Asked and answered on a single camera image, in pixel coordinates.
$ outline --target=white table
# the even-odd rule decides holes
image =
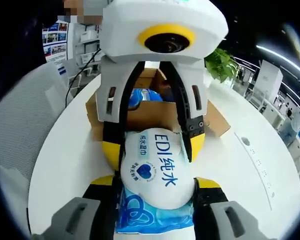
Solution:
[[[289,145],[288,150],[294,161],[300,158],[300,137],[295,136],[294,141]]]
[[[112,173],[100,143],[92,141],[85,108],[99,84],[100,76],[79,93],[42,146],[29,189],[32,233],[41,234],[50,225],[52,215],[72,198],[81,197],[92,180]],[[192,164],[193,176],[218,182],[230,201],[237,201],[258,219],[260,230],[268,238],[281,237],[300,212],[300,181],[293,159],[273,127],[242,96],[227,86],[212,83],[208,97],[231,129],[220,138],[207,130],[205,145]],[[275,192],[270,201],[241,137],[249,139],[266,168]],[[115,239],[153,236],[116,234]],[[195,239],[195,235],[189,227],[156,239]]]

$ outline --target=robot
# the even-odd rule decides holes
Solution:
[[[115,174],[94,180],[83,198],[61,208],[39,239],[113,239],[129,99],[145,61],[160,62],[176,99],[187,157],[195,160],[205,139],[208,103],[203,59],[227,33],[225,17],[208,0],[114,0],[103,9],[100,47],[105,56],[96,102],[104,122],[102,149]],[[194,183],[196,239],[266,239],[257,220],[228,201],[216,182],[197,177]]]

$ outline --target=gray chair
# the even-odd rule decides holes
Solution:
[[[67,82],[66,82],[66,85],[69,86],[69,83],[70,83],[70,80],[73,79],[79,72],[80,72],[80,69],[76,63],[76,60],[74,58],[71,58],[69,60],[64,60],[62,62],[62,65],[64,66],[65,68],[65,71],[66,71],[66,74],[68,75],[68,79],[67,79]],[[83,69],[83,72],[86,72],[87,71],[87,77],[91,76],[91,72],[92,72],[92,67],[87,67],[85,69]],[[80,83],[81,83],[81,78],[82,78],[82,75],[79,74],[78,75],[78,81],[77,81],[77,85],[75,86],[72,86],[71,89],[77,89],[80,87]]]
[[[30,236],[31,176],[39,151],[65,108],[67,90],[56,66],[48,62],[24,76],[0,102],[0,188],[26,236]]]

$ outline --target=wall poster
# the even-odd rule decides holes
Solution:
[[[42,43],[47,62],[53,62],[57,68],[62,67],[62,61],[68,60],[67,41],[69,24],[58,20],[49,28],[42,29]]]

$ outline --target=cardboard box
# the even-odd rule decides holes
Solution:
[[[135,83],[135,88],[150,88],[159,94],[165,94],[162,82],[166,77],[159,69],[146,68]],[[87,116],[90,121],[93,139],[101,141],[103,135],[103,122],[98,120],[95,93],[86,103]],[[208,101],[207,114],[204,116],[205,125],[210,128],[217,137],[220,137],[230,129],[230,125]],[[143,131],[150,128],[164,128],[171,131],[179,131],[177,109],[174,102],[142,101],[136,110],[131,110],[127,115],[127,131]]]

